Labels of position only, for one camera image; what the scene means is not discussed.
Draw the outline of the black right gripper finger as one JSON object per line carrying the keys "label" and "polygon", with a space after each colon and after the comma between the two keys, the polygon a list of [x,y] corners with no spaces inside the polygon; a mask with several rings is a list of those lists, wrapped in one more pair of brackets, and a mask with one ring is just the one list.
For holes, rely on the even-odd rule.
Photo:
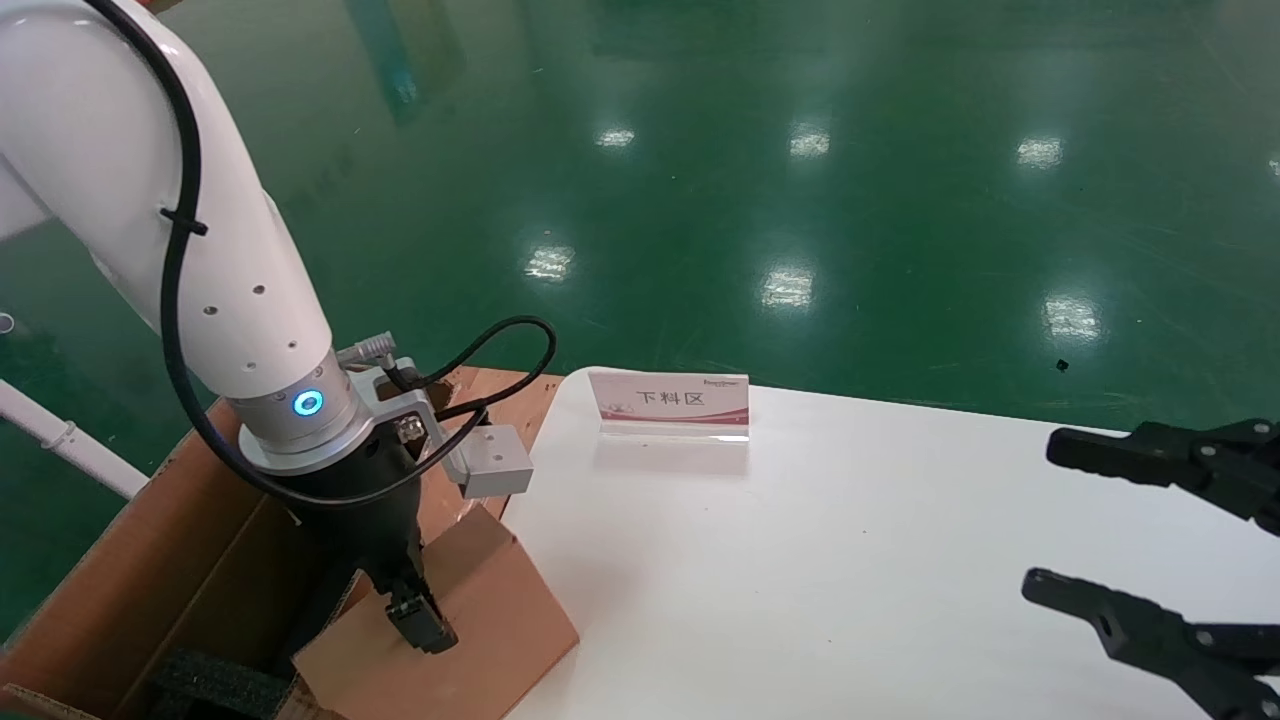
{"label": "black right gripper finger", "polygon": [[1275,624],[1189,623],[1153,601],[1043,568],[1027,571],[1024,600],[1088,623],[1114,661],[1176,685],[1211,719],[1276,719],[1266,678],[1279,667]]}
{"label": "black right gripper finger", "polygon": [[1144,421],[1126,436],[1059,428],[1050,434],[1046,459],[1137,486],[1176,487],[1279,534],[1276,421],[1253,418],[1207,430]]}

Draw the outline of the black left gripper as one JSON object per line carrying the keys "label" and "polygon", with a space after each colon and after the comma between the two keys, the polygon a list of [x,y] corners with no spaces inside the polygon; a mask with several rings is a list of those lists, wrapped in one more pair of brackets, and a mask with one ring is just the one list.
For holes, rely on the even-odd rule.
{"label": "black left gripper", "polygon": [[[273,479],[301,495],[346,498],[392,486],[413,466],[397,436],[367,436],[328,468]],[[444,653],[456,647],[458,637],[422,577],[420,500],[421,480],[413,479],[367,503],[320,509],[287,500],[285,506],[321,547],[355,562],[379,594],[390,596],[387,618],[411,647]]]}

